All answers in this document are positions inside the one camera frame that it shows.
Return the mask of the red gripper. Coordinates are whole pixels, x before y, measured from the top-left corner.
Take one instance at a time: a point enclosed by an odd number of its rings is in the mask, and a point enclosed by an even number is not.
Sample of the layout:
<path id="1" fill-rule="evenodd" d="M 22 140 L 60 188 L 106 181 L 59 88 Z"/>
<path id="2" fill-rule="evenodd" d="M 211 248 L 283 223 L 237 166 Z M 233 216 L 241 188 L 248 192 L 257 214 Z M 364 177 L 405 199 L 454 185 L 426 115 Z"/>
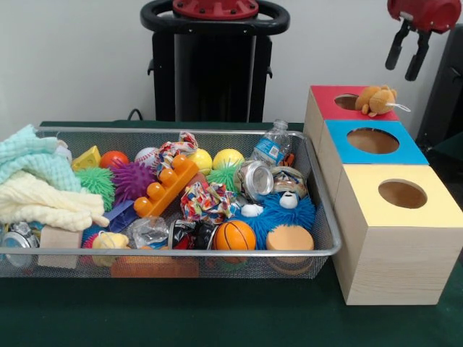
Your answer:
<path id="1" fill-rule="evenodd" d="M 409 63 L 405 80 L 417 79 L 429 49 L 430 32 L 443 34 L 453 29 L 462 13 L 460 0 L 388 0 L 388 13 L 402 26 L 394 36 L 385 67 L 394 70 L 402 52 L 402 43 L 410 28 L 418 32 L 417 52 Z"/>

